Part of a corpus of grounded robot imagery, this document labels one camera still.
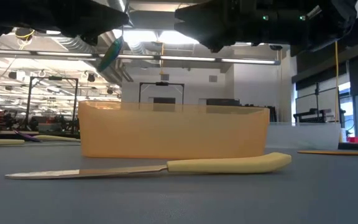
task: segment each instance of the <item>ceiling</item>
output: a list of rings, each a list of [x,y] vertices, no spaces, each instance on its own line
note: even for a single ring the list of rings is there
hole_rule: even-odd
[[[97,2],[109,5],[118,10],[122,10],[119,3],[120,0],[97,0]],[[128,27],[126,30],[148,30],[152,31],[157,37],[160,37],[163,31],[173,30],[175,23],[174,10],[178,7],[186,7],[187,5],[200,3],[205,1],[170,1],[170,0],[135,0],[129,4],[129,15],[134,27]],[[54,51],[67,52],[67,48],[57,41],[59,35],[45,35],[35,33],[34,37],[27,45],[23,46],[23,41],[18,40],[14,34],[3,35],[0,37],[0,49],[18,50],[23,47],[23,50],[34,51]],[[98,45],[90,49],[95,53],[104,54],[111,43],[114,41],[113,32],[108,32],[99,37]],[[248,45],[238,45],[232,47],[225,47],[217,54],[212,54],[206,47],[201,44],[155,44],[153,42],[143,42],[145,50],[149,54],[172,55],[172,56],[191,56],[191,57],[223,57],[223,58],[255,58],[255,59],[277,59],[277,53],[270,50],[268,45],[260,45],[258,47],[250,47]],[[131,48],[126,44],[124,46],[125,53],[132,53]],[[65,78],[78,78],[80,90],[78,95],[80,100],[86,98],[98,100],[120,100],[121,91],[119,85],[121,81],[114,83],[106,81],[106,73],[97,73],[94,63],[76,61],[76,60],[42,60],[42,59],[24,59],[24,58],[0,58],[0,106],[11,106],[12,102],[15,104],[15,109],[24,111],[27,103],[27,93],[30,76],[59,76]],[[139,61],[125,60],[124,65],[127,67],[159,67],[160,62],[154,63],[139,63]],[[164,67],[170,68],[215,68],[220,69],[221,73],[225,73],[231,66],[227,63],[208,63],[208,62],[182,62],[182,61],[165,61]],[[20,78],[8,78],[9,72],[17,72]],[[87,74],[94,73],[95,81],[88,82]],[[37,87],[32,90],[32,111],[38,113],[56,110],[59,108],[60,112],[68,111],[73,107],[73,82],[68,81],[55,82],[50,80],[42,80]],[[64,86],[59,93],[52,93],[48,88],[53,86]],[[107,94],[108,87],[112,87],[114,93]]]

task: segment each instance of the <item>teal object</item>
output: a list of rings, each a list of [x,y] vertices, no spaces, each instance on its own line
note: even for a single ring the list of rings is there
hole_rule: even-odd
[[[98,72],[103,72],[111,64],[111,62],[113,62],[118,57],[123,45],[124,39],[122,36],[111,44],[98,66]]]

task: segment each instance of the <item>translucent container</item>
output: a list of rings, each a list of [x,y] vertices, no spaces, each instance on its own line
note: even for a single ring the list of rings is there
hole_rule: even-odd
[[[81,101],[88,157],[207,159],[264,154],[269,110],[234,106]]]

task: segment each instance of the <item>table surface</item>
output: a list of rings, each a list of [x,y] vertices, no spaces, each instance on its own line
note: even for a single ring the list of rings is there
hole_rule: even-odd
[[[84,158],[75,144],[0,147],[0,223],[358,224],[358,157],[271,151],[292,164],[262,175],[10,180],[4,174],[165,160]]]

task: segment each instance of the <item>wooden stick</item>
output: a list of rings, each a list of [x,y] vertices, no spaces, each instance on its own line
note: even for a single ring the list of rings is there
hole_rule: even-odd
[[[358,156],[358,152],[343,152],[343,151],[298,151],[302,154],[321,154],[321,155],[332,155],[332,156]]]

